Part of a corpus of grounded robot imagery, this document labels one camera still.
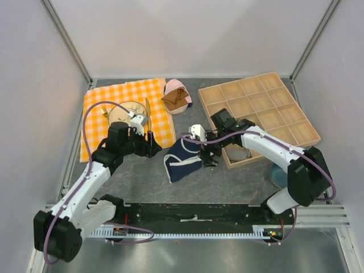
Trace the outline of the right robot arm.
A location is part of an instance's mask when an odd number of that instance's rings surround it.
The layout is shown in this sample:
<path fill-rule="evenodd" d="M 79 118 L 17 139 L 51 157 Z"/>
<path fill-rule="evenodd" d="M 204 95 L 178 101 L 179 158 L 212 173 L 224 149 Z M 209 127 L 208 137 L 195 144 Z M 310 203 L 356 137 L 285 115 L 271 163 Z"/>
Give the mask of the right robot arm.
<path fill-rule="evenodd" d="M 215 125 L 213 131 L 200 125 L 189 129 L 203 142 L 200 156 L 205 164 L 213 164 L 215 155 L 221 156 L 224 147 L 235 144 L 263 155 L 287 174 L 287 186 L 269 197 L 267 206 L 260 210 L 265 223 L 275 223 L 289 208 L 310 206 L 333 186 L 328 166 L 317 148 L 304 149 L 288 144 L 248 119 L 236 120 L 226 109 L 216 112 L 211 119 Z"/>

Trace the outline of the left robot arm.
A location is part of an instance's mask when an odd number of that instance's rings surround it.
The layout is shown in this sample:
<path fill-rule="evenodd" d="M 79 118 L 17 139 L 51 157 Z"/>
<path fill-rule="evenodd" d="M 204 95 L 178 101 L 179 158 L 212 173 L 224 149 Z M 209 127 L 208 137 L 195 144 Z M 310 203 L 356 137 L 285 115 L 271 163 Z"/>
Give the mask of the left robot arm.
<path fill-rule="evenodd" d="M 43 253 L 45 262 L 52 264 L 49 257 L 72 261 L 83 240 L 97 228 L 108 221 L 113 224 L 123 221 L 125 210 L 111 197 L 98 201 L 89 210 L 86 206 L 125 156 L 152 158 L 161 149 L 152 131 L 144 133 L 142 126 L 136 123 L 129 126 L 113 122 L 73 187 L 48 212 L 40 210 L 34 217 L 34 245 Z"/>

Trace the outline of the navy blue white-trimmed underwear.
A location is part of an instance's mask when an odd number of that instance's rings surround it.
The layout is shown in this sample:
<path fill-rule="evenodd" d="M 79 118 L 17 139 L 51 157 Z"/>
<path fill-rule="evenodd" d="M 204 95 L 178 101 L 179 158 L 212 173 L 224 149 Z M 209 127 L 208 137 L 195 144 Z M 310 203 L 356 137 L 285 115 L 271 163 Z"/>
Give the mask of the navy blue white-trimmed underwear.
<path fill-rule="evenodd" d="M 200 146 L 179 138 L 164 156 L 163 164 L 169 183 L 175 183 L 182 178 L 202 168 L 199 157 Z"/>

